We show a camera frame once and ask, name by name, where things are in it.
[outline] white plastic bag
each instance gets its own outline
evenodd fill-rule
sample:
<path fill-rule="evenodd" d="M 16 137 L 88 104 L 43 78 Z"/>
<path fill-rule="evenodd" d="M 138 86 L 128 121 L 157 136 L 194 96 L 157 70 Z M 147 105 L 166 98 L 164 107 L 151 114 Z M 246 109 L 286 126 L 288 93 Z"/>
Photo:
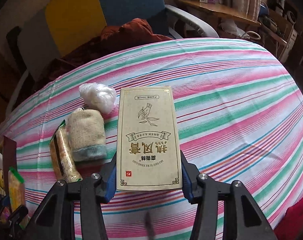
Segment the white plastic bag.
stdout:
<path fill-rule="evenodd" d="M 79 86 L 85 104 L 101 113 L 109 114 L 115 107 L 116 90 L 104 84 L 85 83 Z"/>

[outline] round table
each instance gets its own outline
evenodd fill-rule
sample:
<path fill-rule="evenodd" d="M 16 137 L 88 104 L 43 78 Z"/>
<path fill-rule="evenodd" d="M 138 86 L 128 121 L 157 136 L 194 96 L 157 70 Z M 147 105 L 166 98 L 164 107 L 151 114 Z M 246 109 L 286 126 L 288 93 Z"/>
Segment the round table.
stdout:
<path fill-rule="evenodd" d="M 217 181 L 242 181 L 275 227 L 303 196 L 303 96 L 285 68 L 259 45 L 243 40 L 184 39 L 111 54 L 69 72 L 28 98 L 0 126 L 17 142 L 29 216 L 56 181 L 49 141 L 57 126 L 83 105 L 78 87 L 99 82 L 117 91 L 104 115 L 107 159 L 116 151 L 121 87 L 171 86 L 180 148 Z M 78 167 L 83 176 L 99 168 Z M 145 237 L 150 212 L 156 238 L 188 239 L 196 205 L 181 190 L 116 192 L 102 205 L 109 238 Z M 219 203 L 217 239 L 222 238 Z M 81 237 L 79 203 L 76 237 Z"/>

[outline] metal bolt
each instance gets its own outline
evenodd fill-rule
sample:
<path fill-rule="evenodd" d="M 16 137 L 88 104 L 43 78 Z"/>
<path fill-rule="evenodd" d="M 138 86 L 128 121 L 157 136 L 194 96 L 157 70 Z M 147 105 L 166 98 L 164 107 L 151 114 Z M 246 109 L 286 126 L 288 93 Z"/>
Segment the metal bolt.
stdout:
<path fill-rule="evenodd" d="M 92 177 L 93 179 L 99 179 L 100 175 L 99 175 L 98 173 L 93 173 L 93 174 L 91 175 L 91 177 Z"/>
<path fill-rule="evenodd" d="M 62 186 L 65 184 L 65 181 L 61 179 L 61 180 L 57 181 L 57 184 L 58 184 L 58 186 Z"/>
<path fill-rule="evenodd" d="M 198 175 L 198 177 L 199 177 L 200 179 L 208 179 L 208 175 L 205 174 L 205 173 L 200 173 L 200 174 Z"/>
<path fill-rule="evenodd" d="M 234 182 L 234 184 L 235 184 L 235 187 L 241 187 L 241 182 L 239 181 L 239 180 L 236 180 L 235 182 Z"/>

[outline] beige sock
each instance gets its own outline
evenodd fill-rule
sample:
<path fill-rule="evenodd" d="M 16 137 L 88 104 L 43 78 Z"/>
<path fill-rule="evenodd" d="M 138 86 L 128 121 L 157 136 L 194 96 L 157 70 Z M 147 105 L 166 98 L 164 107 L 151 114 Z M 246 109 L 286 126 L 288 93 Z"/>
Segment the beige sock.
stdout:
<path fill-rule="evenodd" d="M 74 161 L 106 157 L 104 120 L 97 110 L 79 110 L 68 117 L 69 143 Z"/>

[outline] rectangular cardboard box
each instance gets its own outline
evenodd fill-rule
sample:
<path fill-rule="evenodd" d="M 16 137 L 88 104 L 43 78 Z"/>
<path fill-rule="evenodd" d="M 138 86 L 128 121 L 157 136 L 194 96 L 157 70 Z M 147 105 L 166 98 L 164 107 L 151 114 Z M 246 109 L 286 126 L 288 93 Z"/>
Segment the rectangular cardboard box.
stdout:
<path fill-rule="evenodd" d="M 121 89 L 116 170 L 117 190 L 182 187 L 179 138 L 170 87 Z"/>

